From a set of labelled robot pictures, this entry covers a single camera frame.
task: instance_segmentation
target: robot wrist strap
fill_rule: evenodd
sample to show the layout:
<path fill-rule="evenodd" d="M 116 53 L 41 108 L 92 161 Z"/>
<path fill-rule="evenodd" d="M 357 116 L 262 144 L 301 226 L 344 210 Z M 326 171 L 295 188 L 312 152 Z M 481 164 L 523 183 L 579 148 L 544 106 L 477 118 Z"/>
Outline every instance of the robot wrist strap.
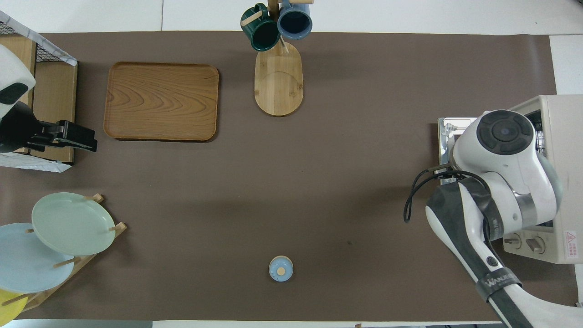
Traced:
<path fill-rule="evenodd" d="M 512 284 L 522 286 L 518 277 L 509 268 L 502 267 L 486 274 L 482 279 L 478 280 L 476 283 L 476 289 L 482 299 L 485 302 L 488 302 L 488 298 L 493 293 Z"/>

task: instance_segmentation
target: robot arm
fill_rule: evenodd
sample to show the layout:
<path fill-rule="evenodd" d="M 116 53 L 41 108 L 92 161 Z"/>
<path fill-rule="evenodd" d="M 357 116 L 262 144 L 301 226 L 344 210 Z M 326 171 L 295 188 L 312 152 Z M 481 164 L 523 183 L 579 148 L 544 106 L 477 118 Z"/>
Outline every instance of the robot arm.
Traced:
<path fill-rule="evenodd" d="M 495 240 L 556 215 L 562 189 L 532 140 L 532 124 L 518 113 L 480 116 L 455 143 L 451 164 L 482 181 L 467 178 L 440 186 L 427 202 L 427 219 L 507 326 L 580 327 L 583 309 L 525 292 L 484 238 Z"/>
<path fill-rule="evenodd" d="M 69 121 L 38 121 L 18 99 L 35 85 L 26 66 L 0 44 L 0 152 L 21 147 L 44 151 L 46 146 L 65 146 L 97 151 L 95 132 Z"/>

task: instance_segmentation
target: mug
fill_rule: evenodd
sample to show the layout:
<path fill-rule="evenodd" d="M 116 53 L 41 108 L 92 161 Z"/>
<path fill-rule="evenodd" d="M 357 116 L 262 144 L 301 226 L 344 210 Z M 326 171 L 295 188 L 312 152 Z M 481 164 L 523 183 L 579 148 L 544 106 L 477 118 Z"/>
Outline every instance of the mug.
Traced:
<path fill-rule="evenodd" d="M 241 21 L 261 12 L 261 17 L 253 20 L 245 26 L 241 26 L 245 35 L 251 42 L 251 47 L 257 51 L 266 51 L 279 41 L 278 25 L 271 18 L 264 4 L 256 4 L 253 8 L 247 9 L 241 16 Z"/>
<path fill-rule="evenodd" d="M 279 13 L 278 30 L 283 37 L 299 40 L 308 36 L 312 31 L 310 5 L 290 4 L 283 0 L 282 10 Z"/>

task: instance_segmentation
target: green mug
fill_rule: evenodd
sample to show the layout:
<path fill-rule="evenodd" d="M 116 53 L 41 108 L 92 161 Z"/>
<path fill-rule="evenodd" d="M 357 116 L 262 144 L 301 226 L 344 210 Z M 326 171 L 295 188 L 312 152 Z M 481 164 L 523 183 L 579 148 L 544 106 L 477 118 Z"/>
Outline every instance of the green mug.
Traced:
<path fill-rule="evenodd" d="M 241 16 L 241 21 L 261 12 L 259 18 L 254 19 L 245 26 L 241 26 L 245 35 L 251 41 L 251 47 L 257 51 L 266 51 L 275 46 L 279 41 L 278 24 L 269 18 L 269 12 L 264 4 L 256 4 L 247 9 Z"/>

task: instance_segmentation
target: small blue lid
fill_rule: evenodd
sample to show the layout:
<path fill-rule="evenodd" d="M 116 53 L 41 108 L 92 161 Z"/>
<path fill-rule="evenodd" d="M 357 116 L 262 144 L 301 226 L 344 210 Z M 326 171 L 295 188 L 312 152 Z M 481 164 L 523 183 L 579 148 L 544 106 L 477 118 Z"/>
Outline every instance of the small blue lid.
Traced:
<path fill-rule="evenodd" d="M 279 255 L 269 263 L 269 275 L 275 281 L 284 282 L 292 277 L 293 263 L 287 256 Z"/>

